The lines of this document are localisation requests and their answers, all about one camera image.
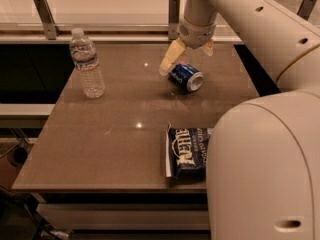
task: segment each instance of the metal bracket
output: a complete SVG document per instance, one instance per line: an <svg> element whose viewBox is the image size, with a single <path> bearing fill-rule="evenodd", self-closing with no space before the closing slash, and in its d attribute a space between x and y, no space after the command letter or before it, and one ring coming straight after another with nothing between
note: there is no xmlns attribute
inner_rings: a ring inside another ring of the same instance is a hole
<svg viewBox="0 0 320 240"><path fill-rule="evenodd" d="M169 0L169 40L178 38L178 24L180 17L180 0Z"/></svg>
<svg viewBox="0 0 320 240"><path fill-rule="evenodd" d="M59 30L55 26L47 0L33 0L42 21L44 34L48 40L55 40Z"/></svg>
<svg viewBox="0 0 320 240"><path fill-rule="evenodd" d="M303 0L297 14L301 18L308 20L316 2L317 0Z"/></svg>

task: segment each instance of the screw hole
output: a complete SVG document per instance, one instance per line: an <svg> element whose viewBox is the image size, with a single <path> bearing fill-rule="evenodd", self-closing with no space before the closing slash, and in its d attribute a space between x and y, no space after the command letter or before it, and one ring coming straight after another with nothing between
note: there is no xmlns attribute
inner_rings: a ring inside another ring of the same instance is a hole
<svg viewBox="0 0 320 240"><path fill-rule="evenodd" d="M256 8L256 12L261 12L263 10L263 6Z"/></svg>
<svg viewBox="0 0 320 240"><path fill-rule="evenodd" d="M298 44L306 44L308 42L308 38L302 38L298 41Z"/></svg>

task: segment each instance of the soda can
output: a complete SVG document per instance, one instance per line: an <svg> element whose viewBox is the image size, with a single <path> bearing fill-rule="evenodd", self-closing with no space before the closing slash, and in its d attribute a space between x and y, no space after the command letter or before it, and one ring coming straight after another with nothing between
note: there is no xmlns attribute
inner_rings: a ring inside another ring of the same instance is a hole
<svg viewBox="0 0 320 240"><path fill-rule="evenodd" d="M200 88L203 81L203 74L192 67L190 64L183 62L178 63L169 75L175 79L178 85L190 92Z"/></svg>

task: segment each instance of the water bottle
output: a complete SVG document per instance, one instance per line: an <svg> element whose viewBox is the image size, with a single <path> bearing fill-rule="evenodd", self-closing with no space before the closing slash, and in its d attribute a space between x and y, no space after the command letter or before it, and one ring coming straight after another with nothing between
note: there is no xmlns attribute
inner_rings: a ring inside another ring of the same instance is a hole
<svg viewBox="0 0 320 240"><path fill-rule="evenodd" d="M105 85L95 45L81 28L75 28L71 33L70 53L80 75L83 91L89 98L98 98L104 94Z"/></svg>

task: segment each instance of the can lid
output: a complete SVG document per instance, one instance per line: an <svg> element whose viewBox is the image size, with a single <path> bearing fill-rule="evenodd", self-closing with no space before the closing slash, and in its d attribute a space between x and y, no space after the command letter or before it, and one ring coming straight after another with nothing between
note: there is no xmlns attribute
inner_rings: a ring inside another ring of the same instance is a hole
<svg viewBox="0 0 320 240"><path fill-rule="evenodd" d="M195 73L192 77L190 77L187 89L188 91L196 91L200 88L203 82L203 74L201 72Z"/></svg>
<svg viewBox="0 0 320 240"><path fill-rule="evenodd" d="M74 28L71 30L72 37L80 38L84 36L84 32L82 28Z"/></svg>

